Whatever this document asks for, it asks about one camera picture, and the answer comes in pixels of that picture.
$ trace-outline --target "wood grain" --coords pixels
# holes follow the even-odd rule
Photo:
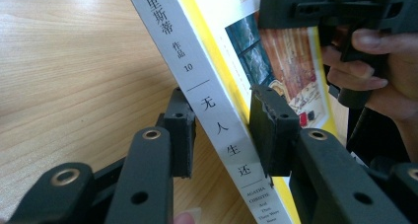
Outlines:
[[[0,219],[50,168],[96,171],[123,157],[175,87],[130,0],[0,0]],[[175,179],[174,212],[254,223],[197,128],[194,175]]]

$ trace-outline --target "yellow book edge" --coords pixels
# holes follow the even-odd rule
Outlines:
[[[181,0],[181,3],[187,9],[188,15],[191,17],[191,21],[195,26],[195,29],[198,31],[198,35],[201,37],[201,41],[204,44],[211,60],[214,63],[214,66],[221,78],[221,80],[225,82],[229,82],[228,85],[225,85],[225,88],[232,98],[233,104],[235,108],[238,110],[238,113],[245,124],[249,123],[249,108],[244,102],[244,97],[237,86],[237,83],[218,47],[212,47],[213,45],[217,45],[215,38],[213,37],[209,27],[206,24],[206,21],[203,18],[202,13],[199,10],[198,5],[196,4],[195,0]],[[317,30],[315,30],[315,55],[319,59],[319,65],[322,65],[322,60],[320,57],[320,47],[319,47],[319,38]],[[320,71],[320,78],[321,82],[326,82],[325,74],[323,70]],[[326,106],[330,109],[330,101],[326,99]],[[329,114],[329,119],[326,123],[322,126],[322,129],[330,132],[334,136],[336,136],[336,128],[334,124],[334,119],[332,113]],[[293,223],[301,223],[298,215],[298,211],[295,206],[295,202],[293,199],[292,194],[290,193],[288,186],[286,185],[283,178],[275,177],[272,178],[275,184],[275,187],[283,200],[283,203],[288,211],[290,218],[292,219]]]

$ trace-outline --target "table top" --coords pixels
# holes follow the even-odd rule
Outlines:
[[[0,219],[50,168],[125,156],[175,87],[130,0],[1,0]],[[193,165],[174,179],[174,213],[255,223],[199,124]]]

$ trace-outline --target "book cover illustration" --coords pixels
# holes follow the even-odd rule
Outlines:
[[[310,49],[309,30],[259,30],[257,14],[226,27],[249,84],[269,86],[300,117],[301,127],[326,119]]]

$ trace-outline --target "wooden table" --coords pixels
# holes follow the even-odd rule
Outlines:
[[[0,218],[49,170],[94,171],[154,125],[176,82],[130,0],[0,0]],[[201,126],[192,180],[174,212],[201,223],[254,223]]]

